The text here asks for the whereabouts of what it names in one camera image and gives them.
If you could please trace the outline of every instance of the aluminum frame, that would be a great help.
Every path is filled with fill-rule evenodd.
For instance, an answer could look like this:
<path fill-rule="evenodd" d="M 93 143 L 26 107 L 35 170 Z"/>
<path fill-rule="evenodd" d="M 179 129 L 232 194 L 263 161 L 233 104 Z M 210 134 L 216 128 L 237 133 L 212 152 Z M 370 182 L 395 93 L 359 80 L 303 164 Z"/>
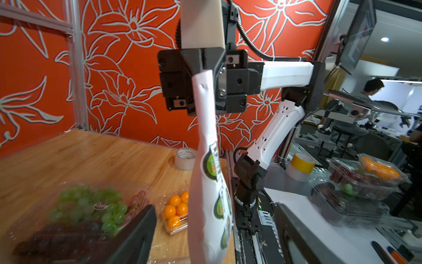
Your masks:
<path fill-rule="evenodd" d="M 0 3 L 0 16 L 5 16 L 11 19 L 16 19 L 27 23 L 55 29 L 68 34 L 73 33 L 73 27 L 69 23 L 58 21 L 3 3 Z"/>
<path fill-rule="evenodd" d="M 78 0 L 65 0 L 67 20 L 72 24 L 73 34 L 68 38 L 69 70 L 72 79 L 73 114 L 76 127 L 88 130 L 87 95 L 85 93 L 84 53 Z"/>
<path fill-rule="evenodd" d="M 48 18 L 24 9 L 0 3 L 0 16 L 63 32 L 69 49 L 69 74 L 73 94 L 73 114 L 76 127 L 88 129 L 87 99 L 85 94 L 84 54 L 78 0 L 62 0 L 66 22 Z"/>

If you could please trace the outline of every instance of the clear tape roll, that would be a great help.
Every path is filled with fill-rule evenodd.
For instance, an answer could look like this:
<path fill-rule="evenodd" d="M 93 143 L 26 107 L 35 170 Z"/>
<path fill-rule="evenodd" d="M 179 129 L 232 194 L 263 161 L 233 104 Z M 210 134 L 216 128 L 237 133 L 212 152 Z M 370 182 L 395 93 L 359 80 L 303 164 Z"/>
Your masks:
<path fill-rule="evenodd" d="M 174 165 L 183 171 L 190 171 L 195 164 L 196 150 L 184 147 L 176 150 L 174 155 Z"/>

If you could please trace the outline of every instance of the green grape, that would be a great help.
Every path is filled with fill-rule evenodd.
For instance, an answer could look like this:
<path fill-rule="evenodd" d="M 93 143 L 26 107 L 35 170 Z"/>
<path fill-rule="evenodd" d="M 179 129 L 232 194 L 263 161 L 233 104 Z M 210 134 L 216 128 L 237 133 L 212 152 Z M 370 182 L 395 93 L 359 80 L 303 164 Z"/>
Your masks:
<path fill-rule="evenodd" d="M 104 201 L 105 198 L 106 198 L 106 193 L 100 190 L 94 193 L 92 200 L 94 202 L 98 202 L 98 201 Z"/>
<path fill-rule="evenodd" d="M 106 211 L 109 212 L 109 213 L 112 213 L 112 214 L 116 213 L 117 212 L 117 205 L 116 204 L 109 204 L 107 206 Z"/>
<path fill-rule="evenodd" d="M 117 204 L 117 212 L 125 214 L 126 211 L 127 211 L 127 205 L 125 205 L 123 201 L 120 201 Z"/>
<path fill-rule="evenodd" d="M 101 218 L 101 221 L 103 223 L 113 222 L 113 214 L 112 213 L 109 213 L 109 212 L 103 214 L 103 217 Z"/>
<path fill-rule="evenodd" d="M 60 200 L 61 201 L 69 201 L 70 200 L 70 192 L 69 191 L 62 191 L 60 193 Z"/>
<path fill-rule="evenodd" d="M 72 191 L 72 194 L 70 195 L 70 197 L 72 200 L 77 201 L 82 197 L 82 194 L 80 191 Z"/>
<path fill-rule="evenodd" d="M 107 233 L 114 233 L 115 231 L 117 231 L 117 225 L 113 222 L 105 222 L 103 223 L 101 230 Z"/>
<path fill-rule="evenodd" d="M 106 213 L 105 210 L 101 210 L 101 211 L 95 211 L 92 214 L 92 218 L 93 220 L 101 220 L 101 218 L 103 217 L 103 215 Z"/>
<path fill-rule="evenodd" d="M 82 210 L 75 209 L 72 212 L 70 212 L 70 218 L 72 222 L 77 223 L 80 220 L 84 219 L 84 212 Z"/>
<path fill-rule="evenodd" d="M 105 197 L 105 201 L 107 203 L 115 203 L 117 202 L 119 199 L 117 198 L 117 196 L 113 193 L 109 193 L 106 197 Z"/>
<path fill-rule="evenodd" d="M 94 209 L 94 206 L 92 204 L 87 204 L 84 207 L 84 213 L 86 215 L 92 215 L 94 213 L 94 211 L 95 211 L 95 209 Z"/>
<path fill-rule="evenodd" d="M 62 212 L 52 210 L 49 214 L 49 219 L 51 222 L 59 222 L 61 219 L 63 219 L 64 214 Z"/>
<path fill-rule="evenodd" d="M 114 216 L 114 222 L 115 223 L 120 224 L 123 221 L 124 221 L 124 214 L 118 213 Z"/>
<path fill-rule="evenodd" d="M 87 204 L 89 204 L 88 198 L 80 198 L 78 200 L 78 206 L 80 206 L 80 207 L 85 207 L 85 206 L 87 206 Z"/>
<path fill-rule="evenodd" d="M 118 198 L 118 200 L 120 200 L 123 197 L 123 194 L 121 192 L 116 192 L 115 195 Z"/>

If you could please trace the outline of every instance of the screen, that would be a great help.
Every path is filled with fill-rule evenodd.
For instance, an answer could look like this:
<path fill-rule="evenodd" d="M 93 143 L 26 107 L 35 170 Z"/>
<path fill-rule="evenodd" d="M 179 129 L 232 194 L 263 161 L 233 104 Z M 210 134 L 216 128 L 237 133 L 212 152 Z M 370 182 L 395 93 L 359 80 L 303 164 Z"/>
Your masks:
<path fill-rule="evenodd" d="M 347 33 L 346 45 L 340 56 L 339 66 L 353 73 L 376 24 L 374 0 L 361 0 Z"/>

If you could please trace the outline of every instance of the black hair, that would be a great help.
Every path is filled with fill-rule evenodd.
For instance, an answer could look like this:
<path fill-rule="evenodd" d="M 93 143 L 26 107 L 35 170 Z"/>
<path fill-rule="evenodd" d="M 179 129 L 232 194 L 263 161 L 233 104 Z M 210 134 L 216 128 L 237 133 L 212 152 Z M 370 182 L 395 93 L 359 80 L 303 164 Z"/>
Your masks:
<path fill-rule="evenodd" d="M 380 79 L 375 78 L 375 79 L 367 81 L 365 84 L 365 88 L 363 90 L 365 92 L 372 92 L 375 90 L 379 90 L 382 87 L 384 87 L 384 83 Z"/>

